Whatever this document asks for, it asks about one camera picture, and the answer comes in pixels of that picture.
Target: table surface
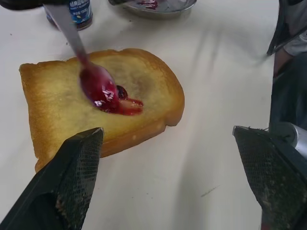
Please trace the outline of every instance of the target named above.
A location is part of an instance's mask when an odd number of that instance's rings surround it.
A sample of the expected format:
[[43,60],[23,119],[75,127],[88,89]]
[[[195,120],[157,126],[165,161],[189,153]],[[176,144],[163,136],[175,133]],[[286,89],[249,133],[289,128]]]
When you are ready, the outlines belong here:
[[[277,0],[199,0],[176,20],[149,21],[93,0],[87,51],[137,47],[165,61],[186,97],[181,122],[100,161],[83,229],[258,230],[234,125],[268,127],[273,58],[263,59]],[[73,56],[43,9],[0,9],[0,219],[35,174],[19,66]]]

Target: bread slice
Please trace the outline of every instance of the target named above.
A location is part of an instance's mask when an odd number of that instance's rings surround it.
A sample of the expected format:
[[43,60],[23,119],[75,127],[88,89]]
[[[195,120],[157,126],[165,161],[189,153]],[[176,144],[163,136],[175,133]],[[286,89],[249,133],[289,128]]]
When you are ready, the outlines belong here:
[[182,117],[182,87],[172,70],[155,55],[140,49],[106,50],[91,53],[90,59],[105,67],[129,97],[143,101],[143,113],[124,116],[94,108],[80,88],[80,64],[75,57],[21,65],[31,137],[38,158],[36,171],[54,157],[64,140],[76,133],[103,127],[101,157],[106,157],[162,133]]

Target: red jam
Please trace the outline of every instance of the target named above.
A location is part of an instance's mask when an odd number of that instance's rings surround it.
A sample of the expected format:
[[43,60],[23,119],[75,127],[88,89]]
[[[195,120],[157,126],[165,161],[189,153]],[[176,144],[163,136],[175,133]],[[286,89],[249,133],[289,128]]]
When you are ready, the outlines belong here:
[[142,112],[142,101],[129,98],[122,86],[114,84],[107,70],[97,71],[100,72],[93,74],[93,70],[83,69],[80,73],[82,89],[94,107],[107,113],[122,115],[137,115]]
[[158,7],[158,2],[156,0],[143,0],[138,2],[138,5],[146,5],[145,8],[155,10]]

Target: bread crust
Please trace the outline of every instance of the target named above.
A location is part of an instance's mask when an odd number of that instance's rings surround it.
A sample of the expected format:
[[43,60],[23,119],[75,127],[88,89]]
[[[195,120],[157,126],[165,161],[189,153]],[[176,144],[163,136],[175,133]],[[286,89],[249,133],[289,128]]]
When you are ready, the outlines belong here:
[[[89,56],[90,59],[95,59],[111,55],[135,56],[147,60],[151,63],[151,65],[158,66],[159,69],[162,69],[162,71],[167,75],[167,85],[169,87],[169,90],[174,92],[173,95],[174,97],[176,97],[176,103],[172,105],[172,109],[167,111],[165,116],[155,120],[150,125],[142,127],[133,133],[120,135],[116,138],[104,141],[102,145],[103,150],[101,151],[101,157],[106,157],[136,146],[143,141],[162,133],[165,130],[166,126],[177,125],[177,123],[181,120],[183,114],[185,100],[183,89],[179,81],[177,80],[175,74],[167,66],[166,63],[164,63],[155,55],[141,49],[129,48],[121,51],[98,51],[91,53]],[[29,125],[31,131],[31,138],[33,140],[35,156],[38,158],[38,161],[35,165],[36,172],[42,169],[51,159],[46,159],[46,156],[44,156],[43,152],[43,149],[48,144],[48,137],[46,135],[47,130],[44,130],[44,124],[38,122],[39,113],[43,113],[44,111],[43,106],[41,106],[41,108],[38,108],[37,106],[37,98],[35,95],[37,90],[39,89],[35,87],[35,81],[37,80],[37,76],[35,76],[34,73],[37,68],[54,66],[56,63],[69,63],[76,61],[76,57],[73,57],[67,61],[48,61],[40,62],[38,64],[22,64],[20,66],[19,70],[21,73],[23,90],[29,109]]]

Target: metal bowl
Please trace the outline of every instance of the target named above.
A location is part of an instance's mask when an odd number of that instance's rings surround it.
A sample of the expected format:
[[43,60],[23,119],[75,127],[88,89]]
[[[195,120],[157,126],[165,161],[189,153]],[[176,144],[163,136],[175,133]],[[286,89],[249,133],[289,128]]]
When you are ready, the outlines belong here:
[[150,19],[171,19],[189,11],[197,0],[155,0],[155,9],[149,9],[152,0],[135,0],[123,4],[123,8],[140,17]]

